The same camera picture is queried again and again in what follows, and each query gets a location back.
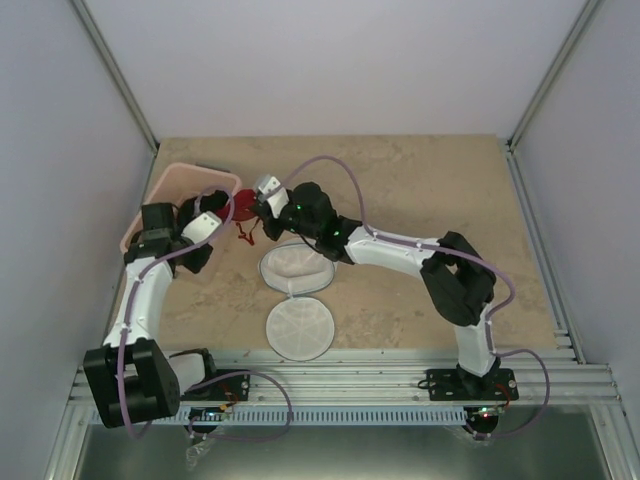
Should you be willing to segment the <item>red bra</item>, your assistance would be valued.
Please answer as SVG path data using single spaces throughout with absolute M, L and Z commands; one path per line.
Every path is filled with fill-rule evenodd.
M 254 231 L 261 219 L 252 210 L 256 204 L 256 193 L 251 189 L 239 190 L 234 195 L 235 210 L 233 222 L 238 229 L 238 238 L 254 246 Z

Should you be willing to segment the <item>pink plastic bin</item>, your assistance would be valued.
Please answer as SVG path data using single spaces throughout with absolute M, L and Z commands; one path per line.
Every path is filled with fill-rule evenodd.
M 143 204 L 171 203 L 175 205 L 178 209 L 174 210 L 174 214 L 181 217 L 178 223 L 180 227 L 183 227 L 186 223 L 185 219 L 193 217 L 195 199 L 202 192 L 212 194 L 217 190 L 226 189 L 235 195 L 241 188 L 241 179 L 233 173 L 177 162 L 170 164 L 162 172 L 148 192 Z M 207 263 L 198 273 L 192 273 L 185 266 L 179 265 L 175 269 L 174 278 L 177 281 L 202 285 L 211 282 L 233 228 L 234 225 L 230 223 L 220 235 L 211 241 L 213 251 Z

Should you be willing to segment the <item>white mesh laundry bag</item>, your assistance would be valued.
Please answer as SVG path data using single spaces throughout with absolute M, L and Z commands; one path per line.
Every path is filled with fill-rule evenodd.
M 337 266 L 300 239 L 282 242 L 263 255 L 258 271 L 264 283 L 284 295 L 266 319 L 270 347 L 286 360 L 312 361 L 331 347 L 335 322 L 315 295 L 328 288 Z

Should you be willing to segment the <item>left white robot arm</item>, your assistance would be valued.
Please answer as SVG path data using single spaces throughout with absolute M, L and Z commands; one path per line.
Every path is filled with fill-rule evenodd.
M 167 356 L 159 347 L 161 312 L 176 270 L 198 274 L 213 253 L 212 240 L 225 231 L 235 203 L 230 190 L 209 187 L 176 208 L 145 204 L 141 227 L 123 255 L 126 285 L 116 320 L 101 347 L 86 352 L 83 370 L 107 428 L 126 427 L 134 438 L 143 427 L 177 413 L 189 391 L 207 399 L 219 376 L 205 348 Z

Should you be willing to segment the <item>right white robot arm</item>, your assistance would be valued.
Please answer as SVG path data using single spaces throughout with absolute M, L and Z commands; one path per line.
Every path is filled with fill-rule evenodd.
M 382 267 L 421 280 L 436 311 L 454 327 L 462 393 L 481 399 L 494 389 L 500 361 L 488 316 L 496 276 L 464 236 L 448 232 L 439 239 L 411 239 L 374 230 L 338 214 L 314 182 L 287 189 L 266 176 L 254 191 L 252 209 L 269 239 L 290 232 L 332 262 Z

